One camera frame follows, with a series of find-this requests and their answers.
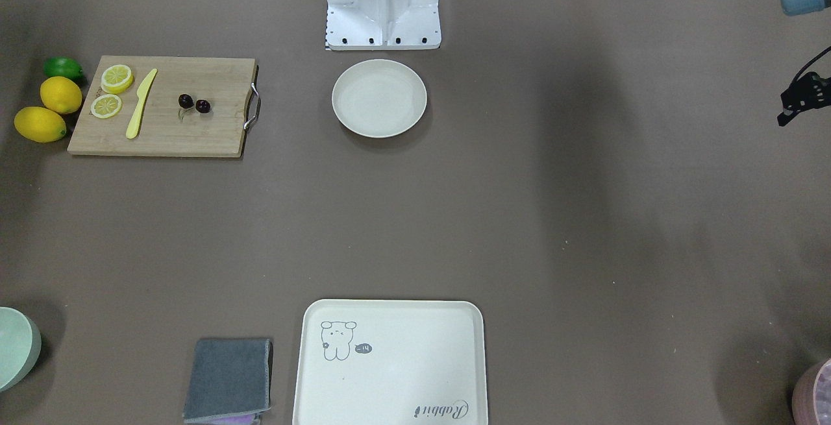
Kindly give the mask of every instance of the knife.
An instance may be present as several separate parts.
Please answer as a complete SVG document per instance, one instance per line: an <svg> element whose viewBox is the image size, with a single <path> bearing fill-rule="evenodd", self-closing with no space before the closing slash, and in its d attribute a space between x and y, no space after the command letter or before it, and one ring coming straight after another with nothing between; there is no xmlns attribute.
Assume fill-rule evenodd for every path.
<svg viewBox="0 0 831 425"><path fill-rule="evenodd" d="M130 117L130 123L127 124L128 139L133 139L139 134L139 127L142 125L142 114L145 111L147 93L151 90L151 85L153 84L153 79L155 78L155 73L157 71L157 69L153 68L151 72L145 76L142 84L140 84L139 88L136 90L136 94L139 95L139 103L133 111L133 117Z"/></svg>

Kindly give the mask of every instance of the wooden cutting board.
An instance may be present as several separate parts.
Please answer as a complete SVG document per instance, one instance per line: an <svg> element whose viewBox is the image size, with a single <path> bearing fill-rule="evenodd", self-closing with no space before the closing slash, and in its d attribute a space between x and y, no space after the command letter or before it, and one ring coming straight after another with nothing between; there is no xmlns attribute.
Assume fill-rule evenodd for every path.
<svg viewBox="0 0 831 425"><path fill-rule="evenodd" d="M98 118L90 106L101 90L107 67L124 64L134 82L120 93L119 114ZM127 123L138 103L136 89L150 70L158 73L147 95L142 127L127 139ZM95 156L240 157L245 140L243 124L257 72L253 58L179 58L179 56L104 55L92 77L78 123L69 141L71 154ZM204 99L211 112L191 109L179 121L179 94Z"/></svg>

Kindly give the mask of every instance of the folded cloth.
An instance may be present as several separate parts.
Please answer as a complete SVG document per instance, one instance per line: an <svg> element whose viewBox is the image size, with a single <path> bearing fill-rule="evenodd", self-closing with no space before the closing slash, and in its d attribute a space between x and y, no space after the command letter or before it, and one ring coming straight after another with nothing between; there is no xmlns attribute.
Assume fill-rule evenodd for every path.
<svg viewBox="0 0 831 425"><path fill-rule="evenodd" d="M193 351L185 423L253 423L268 404L270 339L200 339ZM223 422L240 419L243 422Z"/></svg>

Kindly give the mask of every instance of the metal handle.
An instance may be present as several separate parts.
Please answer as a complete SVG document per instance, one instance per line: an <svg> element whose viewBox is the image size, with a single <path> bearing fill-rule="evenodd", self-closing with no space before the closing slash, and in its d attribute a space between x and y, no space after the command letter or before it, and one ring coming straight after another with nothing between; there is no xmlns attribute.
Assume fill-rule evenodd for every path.
<svg viewBox="0 0 831 425"><path fill-rule="evenodd" d="M259 117L259 106L260 106L260 103L262 102L262 99L259 96L259 92L257 91L257 85L255 85L253 82L251 83L251 90L254 91L255 95L257 95L257 109L254 110L254 114L253 114L252 118L249 118L245 123L243 123L243 130L249 129L249 127L251 127L251 125L255 121L257 121L257 117Z"/></svg>

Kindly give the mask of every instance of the lime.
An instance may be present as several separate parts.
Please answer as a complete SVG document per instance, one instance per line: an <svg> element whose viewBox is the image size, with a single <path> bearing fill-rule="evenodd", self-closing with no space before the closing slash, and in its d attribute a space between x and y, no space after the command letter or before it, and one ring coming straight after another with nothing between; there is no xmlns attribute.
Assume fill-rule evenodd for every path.
<svg viewBox="0 0 831 425"><path fill-rule="evenodd" d="M104 94L92 101L92 115L98 118L110 118L121 111L121 97L115 94Z"/></svg>
<svg viewBox="0 0 831 425"><path fill-rule="evenodd" d="M14 116L14 128L37 142L57 141L66 135L66 122L47 108L22 108Z"/></svg>
<svg viewBox="0 0 831 425"><path fill-rule="evenodd" d="M81 89L68 77L53 76L41 84L43 105L59 114L72 114L81 107Z"/></svg>
<svg viewBox="0 0 831 425"><path fill-rule="evenodd" d="M133 83L133 70L127 65L113 65L101 74L101 89L107 94L124 93Z"/></svg>
<svg viewBox="0 0 831 425"><path fill-rule="evenodd" d="M63 76L68 79L81 79L84 70L81 64L68 56L53 56L43 64L43 73L48 77Z"/></svg>

